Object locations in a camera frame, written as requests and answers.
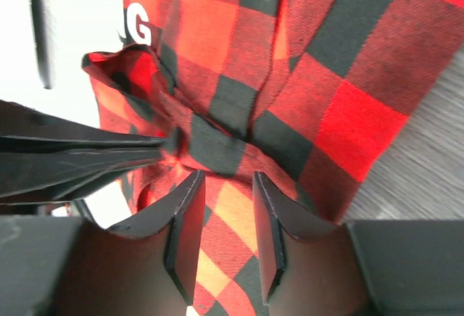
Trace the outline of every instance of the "dark gray surface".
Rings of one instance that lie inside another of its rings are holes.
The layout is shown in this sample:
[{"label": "dark gray surface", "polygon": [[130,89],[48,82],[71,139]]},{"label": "dark gray surface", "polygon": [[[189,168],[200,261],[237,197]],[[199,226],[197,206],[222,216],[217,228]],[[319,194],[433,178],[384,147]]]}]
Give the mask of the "dark gray surface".
[{"label": "dark gray surface", "polygon": [[347,226],[370,299],[382,315],[463,315],[464,221]]},{"label": "dark gray surface", "polygon": [[345,219],[464,218],[464,46],[392,146]]},{"label": "dark gray surface", "polygon": [[47,315],[57,267],[65,265],[81,225],[80,218],[0,217],[0,315]]}]

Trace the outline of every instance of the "cloth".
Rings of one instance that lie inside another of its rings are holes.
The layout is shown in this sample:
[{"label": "cloth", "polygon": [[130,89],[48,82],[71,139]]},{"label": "cloth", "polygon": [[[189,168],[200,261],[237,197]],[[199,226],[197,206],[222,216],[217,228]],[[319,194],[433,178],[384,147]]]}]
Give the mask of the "cloth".
[{"label": "cloth", "polygon": [[337,222],[464,41],[464,0],[123,0],[83,60],[101,128],[169,136],[121,180],[133,212],[207,172],[194,307],[267,315],[252,173]]}]

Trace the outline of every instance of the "gray floor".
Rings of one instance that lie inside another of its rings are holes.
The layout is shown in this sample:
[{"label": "gray floor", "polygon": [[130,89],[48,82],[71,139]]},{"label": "gray floor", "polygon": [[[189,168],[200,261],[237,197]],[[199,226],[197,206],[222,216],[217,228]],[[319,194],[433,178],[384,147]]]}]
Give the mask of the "gray floor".
[{"label": "gray floor", "polygon": [[464,218],[464,46],[375,163],[345,218]]}]

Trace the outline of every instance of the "red plaid fabric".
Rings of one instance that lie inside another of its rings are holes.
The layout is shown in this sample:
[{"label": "red plaid fabric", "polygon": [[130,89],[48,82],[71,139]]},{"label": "red plaid fabric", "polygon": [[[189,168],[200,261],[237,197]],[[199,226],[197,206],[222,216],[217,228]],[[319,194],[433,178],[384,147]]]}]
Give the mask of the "red plaid fabric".
[{"label": "red plaid fabric", "polygon": [[266,315],[252,172],[340,220],[464,41],[464,0],[123,3],[126,47],[83,61],[101,127],[170,136],[164,162],[121,180],[130,207],[205,170],[194,307]]}]

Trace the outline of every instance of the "buffalo check pattern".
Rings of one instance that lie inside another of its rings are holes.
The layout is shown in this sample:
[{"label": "buffalo check pattern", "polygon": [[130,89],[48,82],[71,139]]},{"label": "buffalo check pattern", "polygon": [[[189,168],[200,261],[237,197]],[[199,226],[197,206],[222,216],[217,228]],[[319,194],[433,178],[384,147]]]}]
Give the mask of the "buffalo check pattern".
[{"label": "buffalo check pattern", "polygon": [[123,192],[137,212],[205,170],[194,307],[267,315],[253,171],[339,221],[464,41],[464,0],[124,0],[126,18],[132,3],[151,45],[126,29],[121,52],[83,59],[101,128],[168,138]]}]

